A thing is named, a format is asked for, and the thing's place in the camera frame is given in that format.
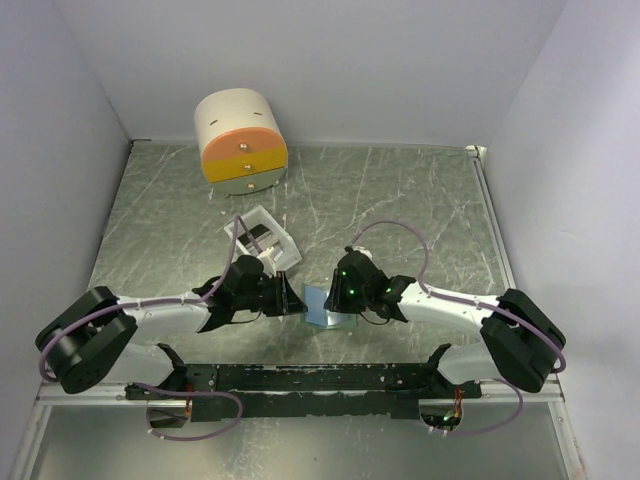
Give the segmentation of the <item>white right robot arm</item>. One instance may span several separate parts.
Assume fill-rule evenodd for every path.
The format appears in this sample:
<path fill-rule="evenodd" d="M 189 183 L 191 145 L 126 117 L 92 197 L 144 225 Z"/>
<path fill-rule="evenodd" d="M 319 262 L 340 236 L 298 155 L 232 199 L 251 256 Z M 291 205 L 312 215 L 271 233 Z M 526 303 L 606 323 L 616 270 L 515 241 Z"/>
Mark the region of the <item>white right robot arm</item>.
<path fill-rule="evenodd" d="M 430 322 L 477 340 L 442 347 L 424 374 L 426 390 L 443 398 L 466 382 L 500 379 L 527 393 L 542 390 L 564 364 L 566 337 L 524 292 L 499 296 L 443 290 L 405 275 L 389 277 L 366 254 L 349 249 L 339 260 L 324 308 L 341 314 L 369 310 L 385 320 Z"/>

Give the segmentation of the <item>white card tray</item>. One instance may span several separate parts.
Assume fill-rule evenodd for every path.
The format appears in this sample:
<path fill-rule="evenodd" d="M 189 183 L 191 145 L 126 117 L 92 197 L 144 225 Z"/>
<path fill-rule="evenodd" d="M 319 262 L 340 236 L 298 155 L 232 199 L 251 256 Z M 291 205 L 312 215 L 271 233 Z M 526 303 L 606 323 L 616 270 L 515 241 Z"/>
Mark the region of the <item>white card tray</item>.
<path fill-rule="evenodd" d="M 262 252 L 249 252 L 238 241 L 238 237 L 240 235 L 242 235 L 244 232 L 249 234 L 250 229 L 258 224 L 265 225 L 273 232 L 274 236 L 277 238 L 277 241 L 274 245 L 281 247 L 283 250 L 283 255 L 281 257 L 280 263 L 280 271 L 287 271 L 301 262 L 302 255 L 293 237 L 273 218 L 273 216 L 263 206 L 257 206 L 241 216 L 241 220 L 237 229 L 237 238 L 234 245 L 235 254 L 249 255 L 257 258 L 258 254 Z"/>

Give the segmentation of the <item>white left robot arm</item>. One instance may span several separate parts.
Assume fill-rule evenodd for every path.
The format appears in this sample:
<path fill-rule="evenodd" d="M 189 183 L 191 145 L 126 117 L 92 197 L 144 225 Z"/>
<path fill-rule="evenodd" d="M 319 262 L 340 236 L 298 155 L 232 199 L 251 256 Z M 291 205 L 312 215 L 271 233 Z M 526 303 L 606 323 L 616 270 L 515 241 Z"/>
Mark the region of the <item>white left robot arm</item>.
<path fill-rule="evenodd" d="M 95 287 L 36 337 L 42 377 L 68 394 L 101 383 L 146 383 L 162 398 L 181 395 L 184 363 L 162 342 L 173 333 L 206 333 L 230 325 L 238 312 L 282 317 L 306 312 L 286 274 L 241 255 L 222 275 L 174 297 L 134 298 Z"/>

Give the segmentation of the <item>black credit card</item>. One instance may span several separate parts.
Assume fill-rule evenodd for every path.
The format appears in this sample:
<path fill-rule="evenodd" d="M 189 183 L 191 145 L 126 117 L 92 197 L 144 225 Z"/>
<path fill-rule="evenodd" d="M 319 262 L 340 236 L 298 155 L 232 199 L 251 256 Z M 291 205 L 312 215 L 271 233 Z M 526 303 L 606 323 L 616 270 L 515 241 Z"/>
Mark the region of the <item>black credit card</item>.
<path fill-rule="evenodd" d="M 255 253 L 264 251 L 274 245 L 277 238 L 265 225 L 258 224 L 250 229 L 249 234 L 244 232 L 240 235 L 238 241 L 247 251 Z"/>

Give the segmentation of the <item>green card holder book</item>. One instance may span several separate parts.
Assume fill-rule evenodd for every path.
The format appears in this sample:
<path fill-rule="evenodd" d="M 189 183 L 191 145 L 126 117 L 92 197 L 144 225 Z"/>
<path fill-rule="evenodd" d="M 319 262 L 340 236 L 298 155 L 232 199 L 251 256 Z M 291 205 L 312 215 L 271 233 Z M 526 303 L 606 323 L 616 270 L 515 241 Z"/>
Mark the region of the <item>green card holder book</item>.
<path fill-rule="evenodd" d="M 303 320 L 324 330 L 355 328 L 357 326 L 356 315 L 332 312 L 325 308 L 328 296 L 328 290 L 305 284 L 303 301 L 307 306 L 307 312 L 303 315 Z"/>

